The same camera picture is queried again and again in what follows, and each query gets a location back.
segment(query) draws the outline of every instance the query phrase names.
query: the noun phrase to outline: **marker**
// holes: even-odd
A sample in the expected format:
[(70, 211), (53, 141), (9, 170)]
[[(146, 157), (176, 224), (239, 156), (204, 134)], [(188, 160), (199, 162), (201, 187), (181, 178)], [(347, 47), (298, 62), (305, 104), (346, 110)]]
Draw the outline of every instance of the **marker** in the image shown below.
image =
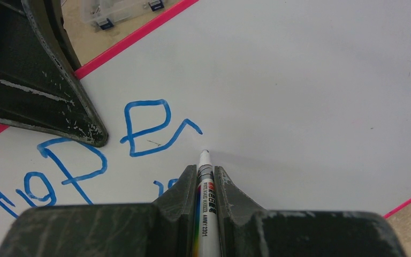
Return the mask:
[(210, 161), (209, 151), (202, 151), (198, 167), (192, 257), (222, 256), (215, 200), (214, 167)]

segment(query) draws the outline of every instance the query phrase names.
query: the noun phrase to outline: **pink border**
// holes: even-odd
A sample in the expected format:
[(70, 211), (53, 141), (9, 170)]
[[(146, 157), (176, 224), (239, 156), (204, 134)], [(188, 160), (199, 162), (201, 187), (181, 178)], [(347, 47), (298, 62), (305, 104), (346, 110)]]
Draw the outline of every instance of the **pink border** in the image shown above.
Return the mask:
[[(164, 12), (163, 14), (159, 15), (155, 19), (151, 20), (131, 35), (127, 36), (126, 38), (119, 41), (117, 44), (112, 46), (110, 49), (106, 50), (99, 56), (95, 57), (92, 61), (84, 65), (83, 67), (79, 68), (75, 71), (75, 75), (77, 78), (82, 79), (87, 76), (89, 73), (93, 72), (95, 69), (112, 59), (114, 56), (118, 55), (123, 50), (127, 49), (129, 46), (133, 45), (134, 43), (138, 42), (141, 38), (145, 37), (147, 34), (158, 28), (159, 26), (163, 25), (168, 20), (172, 19), (174, 16), (181, 13), (183, 10), (187, 9), (198, 0), (182, 0), (181, 2), (177, 3), (175, 6)], [(0, 124), (0, 133), (7, 129), (9, 126)], [(403, 209), (407, 205), (411, 203), (411, 198), (401, 204), (400, 206), (394, 208), (391, 212), (384, 215), (385, 218), (390, 217), (391, 215), (395, 214), (399, 210)]]

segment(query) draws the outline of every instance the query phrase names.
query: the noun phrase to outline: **white surface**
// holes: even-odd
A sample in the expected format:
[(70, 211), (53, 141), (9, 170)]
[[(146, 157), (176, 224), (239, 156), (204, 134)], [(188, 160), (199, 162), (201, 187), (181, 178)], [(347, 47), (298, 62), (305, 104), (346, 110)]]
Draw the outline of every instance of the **white surface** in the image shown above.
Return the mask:
[[(385, 214), (411, 197), (411, 1), (199, 0), (81, 81), (109, 129), (104, 174), (79, 182), (93, 203), (152, 201), (203, 149), (247, 195), (269, 209)], [(124, 107), (165, 99), (167, 128), (135, 139)], [(133, 133), (163, 123), (162, 106), (131, 110)], [(51, 182), (57, 204), (85, 203), (36, 146), (53, 138), (0, 134), (0, 190), (28, 204), (27, 172)], [(49, 147), (73, 176), (101, 167), (85, 147)], [(35, 195), (46, 189), (31, 180)], [(13, 218), (0, 207), (0, 241)]]
[(210, 153), (207, 150), (203, 150), (201, 155), (199, 156), (199, 164), (197, 168), (201, 168), (203, 165), (212, 165), (212, 161), (210, 160)]

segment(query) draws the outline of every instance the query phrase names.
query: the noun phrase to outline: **clear plastic box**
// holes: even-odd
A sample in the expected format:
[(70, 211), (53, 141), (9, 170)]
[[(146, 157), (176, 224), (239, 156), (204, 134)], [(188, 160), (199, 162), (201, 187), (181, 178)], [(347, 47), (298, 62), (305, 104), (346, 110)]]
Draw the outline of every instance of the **clear plastic box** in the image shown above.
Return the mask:
[(152, 12), (148, 0), (81, 0), (81, 20), (102, 29), (111, 28), (120, 20), (134, 18)]

